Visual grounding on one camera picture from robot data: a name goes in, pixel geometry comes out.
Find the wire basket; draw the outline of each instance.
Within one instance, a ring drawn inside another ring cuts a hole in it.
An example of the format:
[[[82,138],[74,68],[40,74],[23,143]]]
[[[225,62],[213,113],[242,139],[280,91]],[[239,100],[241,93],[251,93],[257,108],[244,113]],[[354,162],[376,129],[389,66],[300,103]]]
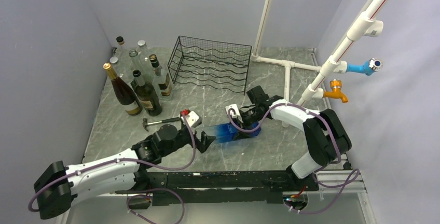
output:
[[[251,50],[249,45],[179,36],[168,69],[174,83],[244,93]]]

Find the blue valve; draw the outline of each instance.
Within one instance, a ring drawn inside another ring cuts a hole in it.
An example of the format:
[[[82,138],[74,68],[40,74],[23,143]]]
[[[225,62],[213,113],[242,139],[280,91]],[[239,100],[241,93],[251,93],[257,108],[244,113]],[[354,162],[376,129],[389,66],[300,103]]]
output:
[[[364,65],[352,65],[347,63],[346,72],[355,72],[360,74],[372,75],[374,72],[382,68],[382,61],[376,58],[371,58],[366,61]]]

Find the white wall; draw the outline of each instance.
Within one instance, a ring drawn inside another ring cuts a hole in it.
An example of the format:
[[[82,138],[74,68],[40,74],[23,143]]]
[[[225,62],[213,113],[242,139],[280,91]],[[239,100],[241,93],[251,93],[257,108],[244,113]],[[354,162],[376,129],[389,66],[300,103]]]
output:
[[[342,1],[318,46],[321,64],[365,2]],[[382,34],[355,42],[344,60],[378,57],[383,70],[331,77],[342,79],[349,99],[332,106],[351,137],[349,158],[362,171],[378,223],[439,223],[438,0],[389,0],[377,19]]]
[[[41,221],[34,182],[81,161],[111,47],[86,0],[0,0],[0,223]]]
[[[254,45],[265,0],[89,0],[113,46],[179,35]],[[263,46],[316,47],[341,0],[274,0]]]

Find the table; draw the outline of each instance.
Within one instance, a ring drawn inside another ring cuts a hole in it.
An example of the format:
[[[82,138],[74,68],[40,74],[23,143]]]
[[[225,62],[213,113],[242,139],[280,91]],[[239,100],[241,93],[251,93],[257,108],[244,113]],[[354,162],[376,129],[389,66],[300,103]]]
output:
[[[171,48],[150,48],[157,55],[162,66],[166,66],[171,55]],[[128,66],[128,54],[120,57],[121,63]],[[285,59],[314,65],[307,48],[263,48],[262,57]],[[294,68],[291,71],[290,101],[296,103],[306,86],[313,81],[316,73]],[[284,67],[267,63],[251,62],[247,78],[247,90],[260,85],[269,96],[283,96]],[[213,89],[195,85],[176,84],[174,98],[161,102],[163,112],[156,117],[143,111],[137,116],[129,116],[118,103],[110,80],[107,79],[96,119],[90,134],[83,162],[114,155],[130,148],[133,144],[145,139],[160,128],[149,127],[146,132],[142,127],[142,118],[156,121],[177,117],[181,110],[188,108],[203,117],[201,127],[228,122],[225,106],[236,103],[239,107],[250,105],[247,96],[228,90]],[[324,100],[313,100],[304,105],[306,108],[324,110]],[[180,123],[174,125],[179,129]],[[186,145],[162,159],[162,166],[180,167],[188,163],[191,147]],[[213,143],[209,149],[200,154],[197,152],[194,163],[185,171],[252,171],[284,170],[307,152],[304,133],[295,127],[284,128],[280,121],[266,120],[262,131],[255,138],[242,139],[228,143]],[[342,165],[332,165],[332,169],[341,169]],[[149,171],[160,171],[152,168]]]

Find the dark brown bottle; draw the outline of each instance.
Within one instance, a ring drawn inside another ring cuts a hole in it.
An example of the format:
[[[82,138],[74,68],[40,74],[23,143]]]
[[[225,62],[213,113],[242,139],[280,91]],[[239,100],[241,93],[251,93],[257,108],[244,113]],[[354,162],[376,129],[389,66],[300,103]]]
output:
[[[139,70],[133,71],[134,82],[131,84],[142,106],[150,116],[157,116],[162,112],[156,91],[149,81],[145,81]]]
[[[142,107],[136,100],[136,95],[133,90],[128,86],[115,72],[110,63],[105,63],[102,66],[107,72],[108,77],[112,80],[113,90],[115,91],[116,98],[124,106],[125,111],[129,115],[138,115],[142,112]]]

